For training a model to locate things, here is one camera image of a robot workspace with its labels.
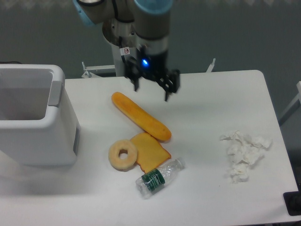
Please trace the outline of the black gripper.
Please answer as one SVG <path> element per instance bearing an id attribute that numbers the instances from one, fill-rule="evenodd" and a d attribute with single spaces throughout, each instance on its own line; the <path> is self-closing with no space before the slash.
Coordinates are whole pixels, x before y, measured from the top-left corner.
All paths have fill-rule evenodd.
<path id="1" fill-rule="evenodd" d="M 180 71 L 167 70 L 168 51 L 159 54 L 147 53 L 147 47 L 141 46 L 137 50 L 137 60 L 131 56 L 125 60 L 125 77 L 134 85 L 134 91 L 139 89 L 141 77 L 155 81 L 165 91 L 165 101 L 170 94 L 176 93 L 180 87 Z"/>

